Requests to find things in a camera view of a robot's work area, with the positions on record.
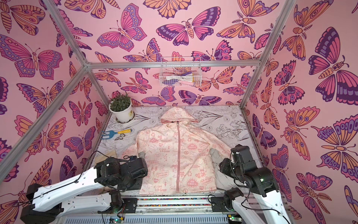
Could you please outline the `pink printed hooded jacket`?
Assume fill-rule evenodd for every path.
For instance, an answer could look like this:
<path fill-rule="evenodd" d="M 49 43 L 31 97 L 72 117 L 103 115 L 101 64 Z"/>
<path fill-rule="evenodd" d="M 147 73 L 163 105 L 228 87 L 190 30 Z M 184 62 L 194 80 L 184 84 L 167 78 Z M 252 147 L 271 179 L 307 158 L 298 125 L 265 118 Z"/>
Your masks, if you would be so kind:
<path fill-rule="evenodd" d="M 161 125 L 140 131 L 122 157 L 144 155 L 148 175 L 140 195 L 167 196 L 216 191 L 210 150 L 229 158 L 230 147 L 215 135 L 194 126 L 197 119 L 181 107 L 169 109 Z"/>

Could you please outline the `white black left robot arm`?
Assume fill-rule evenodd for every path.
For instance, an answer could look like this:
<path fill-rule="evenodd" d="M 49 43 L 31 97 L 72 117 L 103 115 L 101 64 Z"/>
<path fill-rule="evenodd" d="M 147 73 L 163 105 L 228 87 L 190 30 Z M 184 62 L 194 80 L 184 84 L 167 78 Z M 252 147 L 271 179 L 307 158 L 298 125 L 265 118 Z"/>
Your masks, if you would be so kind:
<path fill-rule="evenodd" d="M 69 214 L 123 212 L 125 202 L 121 193 L 137 190 L 148 175 L 144 158 L 127 159 L 108 157 L 89 170 L 61 181 L 42 186 L 32 184 L 26 197 L 29 205 L 21 212 L 25 224 L 49 224 Z"/>

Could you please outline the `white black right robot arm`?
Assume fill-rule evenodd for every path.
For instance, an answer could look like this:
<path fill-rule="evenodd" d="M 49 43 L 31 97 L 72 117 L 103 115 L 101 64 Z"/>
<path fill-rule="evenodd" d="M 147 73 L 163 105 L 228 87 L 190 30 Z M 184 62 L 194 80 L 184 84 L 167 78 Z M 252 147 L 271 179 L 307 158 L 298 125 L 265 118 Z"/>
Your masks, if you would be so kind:
<path fill-rule="evenodd" d="M 257 167 L 248 146 L 238 144 L 232 148 L 219 168 L 248 189 L 246 196 L 236 187 L 226 190 L 223 197 L 226 208 L 234 210 L 246 224 L 291 223 L 273 173 L 266 167 Z"/>

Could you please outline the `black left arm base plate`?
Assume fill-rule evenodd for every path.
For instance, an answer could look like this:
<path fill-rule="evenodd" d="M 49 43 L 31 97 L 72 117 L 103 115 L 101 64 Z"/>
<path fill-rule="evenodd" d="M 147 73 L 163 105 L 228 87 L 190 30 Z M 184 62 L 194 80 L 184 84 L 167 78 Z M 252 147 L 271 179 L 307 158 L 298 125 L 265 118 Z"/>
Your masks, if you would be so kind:
<path fill-rule="evenodd" d="M 123 214 L 134 214 L 138 205 L 138 198 L 123 198 Z"/>

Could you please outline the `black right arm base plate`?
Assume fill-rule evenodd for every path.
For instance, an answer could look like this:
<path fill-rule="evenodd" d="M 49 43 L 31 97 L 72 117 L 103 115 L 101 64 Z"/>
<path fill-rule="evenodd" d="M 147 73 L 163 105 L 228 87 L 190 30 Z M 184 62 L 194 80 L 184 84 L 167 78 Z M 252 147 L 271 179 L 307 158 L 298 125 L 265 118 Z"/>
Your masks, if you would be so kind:
<path fill-rule="evenodd" d="M 231 210 L 226 207 L 223 197 L 210 196 L 209 201 L 212 205 L 213 212 L 231 212 Z"/>

